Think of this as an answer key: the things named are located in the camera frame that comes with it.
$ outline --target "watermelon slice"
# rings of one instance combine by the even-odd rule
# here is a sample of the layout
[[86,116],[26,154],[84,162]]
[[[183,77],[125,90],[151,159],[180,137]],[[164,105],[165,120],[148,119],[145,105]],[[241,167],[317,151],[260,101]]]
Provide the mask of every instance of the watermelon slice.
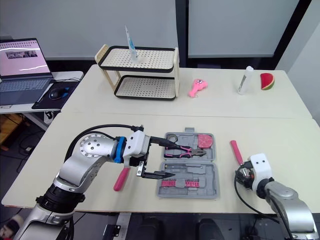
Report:
[[261,90],[269,90],[275,84],[275,77],[271,73],[261,73]]

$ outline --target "desk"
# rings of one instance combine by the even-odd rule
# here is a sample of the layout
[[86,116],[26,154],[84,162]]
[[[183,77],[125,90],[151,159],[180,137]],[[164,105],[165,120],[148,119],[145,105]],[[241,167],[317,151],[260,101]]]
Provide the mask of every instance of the desk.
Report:
[[[220,197],[212,199],[158,198],[156,180],[136,176],[133,167],[121,192],[113,185],[123,168],[122,164],[105,163],[77,211],[95,212],[185,212],[185,213],[252,213],[237,198],[234,171],[238,163],[230,146],[237,140],[243,159],[265,153],[278,182],[295,189],[313,213],[320,213],[319,169],[320,128],[313,119],[197,117],[136,114],[59,113],[26,162],[21,173],[2,199],[6,206],[35,205],[52,184],[64,162],[69,144],[86,128],[101,124],[144,125],[147,135],[163,137],[166,132],[183,132],[194,127],[199,133],[212,133],[216,139],[216,165]],[[129,136],[124,128],[105,128],[111,136]],[[160,169],[162,147],[152,145],[147,170]],[[252,191],[239,187],[243,198],[264,213],[272,213],[269,205]]]
[[[261,90],[260,73],[272,73],[272,89]],[[255,70],[245,95],[237,94],[244,70],[180,68],[179,97],[173,101],[123,99],[114,95],[100,68],[93,65],[61,109],[65,113],[107,113],[204,117],[311,119],[287,74],[282,70]],[[196,78],[208,81],[198,97],[187,96]]]
[[[82,79],[84,76],[84,73],[82,71],[56,71],[52,72],[53,79],[55,80],[65,80],[65,79]],[[49,84],[49,86],[46,88],[46,90],[43,92],[45,94],[49,88],[52,86],[52,84]],[[46,111],[59,111],[60,109],[32,109],[32,106],[34,103],[27,103],[27,104],[15,104],[15,105],[8,105],[6,106],[0,106],[0,114],[16,114],[21,113],[25,115],[29,120],[37,124],[40,128],[43,130],[46,130],[48,128],[48,125],[44,123],[40,118],[33,115],[32,113],[36,112],[46,112]]]

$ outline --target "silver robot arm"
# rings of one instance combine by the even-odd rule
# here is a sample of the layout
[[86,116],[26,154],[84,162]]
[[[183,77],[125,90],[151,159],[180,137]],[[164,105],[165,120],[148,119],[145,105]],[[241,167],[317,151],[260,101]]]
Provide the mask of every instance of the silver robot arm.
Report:
[[141,130],[127,138],[109,139],[97,133],[87,135],[64,162],[44,196],[36,198],[36,205],[14,240],[64,240],[69,234],[65,224],[73,221],[75,207],[85,200],[83,193],[105,162],[124,163],[126,168],[138,166],[137,176],[143,178],[173,176],[162,171],[145,172],[151,143],[161,145],[157,140],[170,143],[163,138],[147,136]]
[[280,219],[286,239],[318,240],[316,224],[307,204],[299,199],[298,193],[275,181],[265,154],[249,157],[236,171],[236,181],[265,199]]

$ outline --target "gray tool case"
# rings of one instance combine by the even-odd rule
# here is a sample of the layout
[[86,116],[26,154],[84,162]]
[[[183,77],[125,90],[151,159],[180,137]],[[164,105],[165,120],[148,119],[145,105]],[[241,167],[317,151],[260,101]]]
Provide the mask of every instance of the gray tool case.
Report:
[[[204,148],[203,156],[191,158],[164,158],[161,171],[173,173],[175,176],[160,179],[157,182],[156,194],[160,198],[183,199],[215,199],[219,195],[218,169],[214,164],[216,160],[216,140],[211,133],[197,133],[194,128],[186,128],[185,132],[167,132],[165,138],[180,146],[198,148],[198,135],[209,135],[213,138],[210,148]],[[165,149],[162,155],[179,155],[185,153],[179,149]]]

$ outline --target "laptop keyboard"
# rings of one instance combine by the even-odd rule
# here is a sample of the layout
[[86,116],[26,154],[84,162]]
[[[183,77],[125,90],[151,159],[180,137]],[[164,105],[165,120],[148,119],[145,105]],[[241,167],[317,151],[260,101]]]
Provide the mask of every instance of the laptop keyboard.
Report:
[[42,89],[48,79],[34,79],[34,80],[19,80],[1,82],[0,93],[13,92],[13,91],[26,91],[26,90],[39,90]]

